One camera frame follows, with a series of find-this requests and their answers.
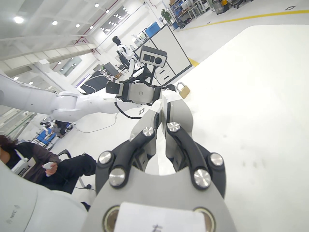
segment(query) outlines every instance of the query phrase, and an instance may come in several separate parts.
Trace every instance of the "woman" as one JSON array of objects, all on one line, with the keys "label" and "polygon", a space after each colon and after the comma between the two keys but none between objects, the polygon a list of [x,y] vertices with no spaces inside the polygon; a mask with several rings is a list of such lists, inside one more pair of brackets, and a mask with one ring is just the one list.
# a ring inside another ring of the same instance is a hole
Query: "woman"
[{"label": "woman", "polygon": [[[0,151],[0,160],[11,170],[22,158],[27,158],[29,168],[22,177],[51,190],[71,193],[67,182],[77,182],[79,177],[93,175],[96,171],[96,161],[88,154],[60,161],[56,154],[40,145],[30,142],[17,145],[17,141],[3,135],[0,135]],[[53,162],[52,168],[42,168],[48,162]]]}]

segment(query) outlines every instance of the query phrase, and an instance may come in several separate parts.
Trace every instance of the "yellow floor line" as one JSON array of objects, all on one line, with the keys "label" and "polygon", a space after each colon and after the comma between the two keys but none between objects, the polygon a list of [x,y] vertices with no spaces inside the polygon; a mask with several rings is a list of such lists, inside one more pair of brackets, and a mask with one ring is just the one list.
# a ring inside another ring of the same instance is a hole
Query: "yellow floor line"
[{"label": "yellow floor line", "polygon": [[194,67],[197,67],[199,65],[198,62],[196,62],[195,60],[191,59],[191,58],[188,58],[190,63],[194,66]]},{"label": "yellow floor line", "polygon": [[291,14],[304,14],[304,13],[309,13],[309,10],[283,11],[283,12],[275,12],[275,13],[269,13],[269,14],[261,14],[261,15],[249,16],[249,17],[244,17],[244,18],[239,18],[239,19],[223,20],[223,21],[219,21],[219,22],[215,22],[215,23],[210,23],[210,24],[207,24],[207,25],[195,26],[195,27],[183,29],[183,30],[181,30],[179,32],[186,31],[186,30],[191,30],[191,29],[194,29],[194,28],[211,26],[211,25],[215,25],[215,24],[222,24],[222,23],[227,23],[227,22],[233,22],[233,21],[240,21],[240,20],[247,20],[247,19],[256,19],[256,18],[264,18],[264,17],[271,17],[271,16],[291,15]]}]

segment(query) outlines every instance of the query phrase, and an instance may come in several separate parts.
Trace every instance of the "drawer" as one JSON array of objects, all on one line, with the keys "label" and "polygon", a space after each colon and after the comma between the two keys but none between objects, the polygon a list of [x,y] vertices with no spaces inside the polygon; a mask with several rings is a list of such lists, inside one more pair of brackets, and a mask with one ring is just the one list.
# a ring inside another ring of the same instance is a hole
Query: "drawer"
[{"label": "drawer", "polygon": [[167,74],[165,74],[163,77],[158,79],[158,82],[163,86],[166,82],[174,78],[176,75],[173,73],[172,70],[170,70]]},{"label": "drawer", "polygon": [[164,74],[166,74],[169,71],[171,71],[171,68],[168,65],[168,63],[165,63],[164,67],[162,68],[158,67],[156,69],[155,76],[157,77],[157,79],[160,79]]}]

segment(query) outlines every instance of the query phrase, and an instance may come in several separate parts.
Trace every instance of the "white controller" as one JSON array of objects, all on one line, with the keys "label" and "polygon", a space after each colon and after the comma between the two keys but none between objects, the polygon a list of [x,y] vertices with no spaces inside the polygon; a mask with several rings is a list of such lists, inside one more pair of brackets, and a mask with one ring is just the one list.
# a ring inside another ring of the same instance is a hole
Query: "white controller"
[{"label": "white controller", "polygon": [[42,167],[44,168],[44,169],[51,169],[52,167],[51,167],[51,165],[53,164],[54,162],[48,162],[48,163],[46,163],[45,165],[43,165]]}]

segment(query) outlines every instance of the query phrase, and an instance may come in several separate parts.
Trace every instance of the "black robot head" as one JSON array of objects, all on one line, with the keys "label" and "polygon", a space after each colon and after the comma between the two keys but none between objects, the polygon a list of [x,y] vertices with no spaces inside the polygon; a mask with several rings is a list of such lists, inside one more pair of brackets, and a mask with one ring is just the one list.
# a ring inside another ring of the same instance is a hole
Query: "black robot head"
[{"label": "black robot head", "polygon": [[113,37],[113,42],[115,42],[115,43],[117,44],[117,46],[119,46],[119,45],[121,44],[121,42],[120,42],[118,36],[114,36],[114,37]]}]

